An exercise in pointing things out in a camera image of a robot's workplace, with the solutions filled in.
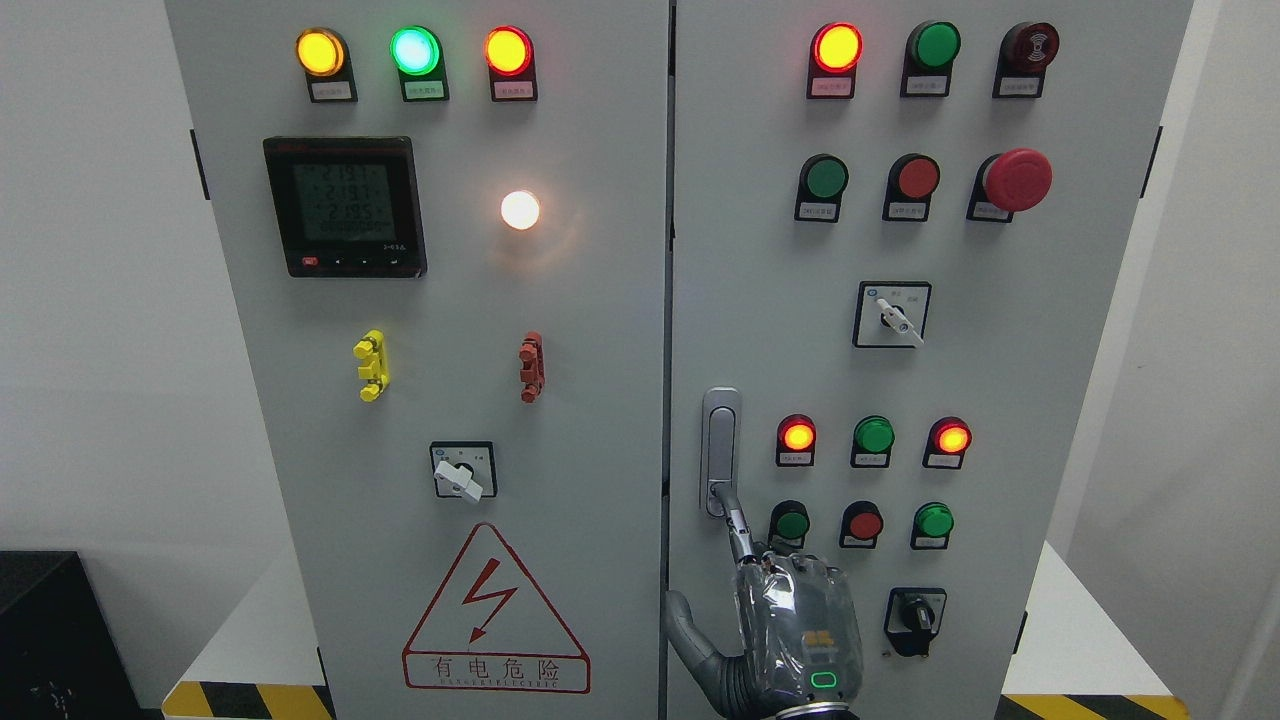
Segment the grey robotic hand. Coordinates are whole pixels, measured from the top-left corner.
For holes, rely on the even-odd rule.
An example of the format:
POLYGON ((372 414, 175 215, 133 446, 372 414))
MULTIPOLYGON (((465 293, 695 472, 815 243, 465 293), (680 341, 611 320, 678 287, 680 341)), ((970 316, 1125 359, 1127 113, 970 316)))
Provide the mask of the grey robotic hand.
POLYGON ((666 592, 662 626, 712 708, 726 719, 852 719, 863 646, 845 573, 809 553, 753 542, 732 480, 710 486, 730 529, 744 652, 721 653, 685 596, 666 592))

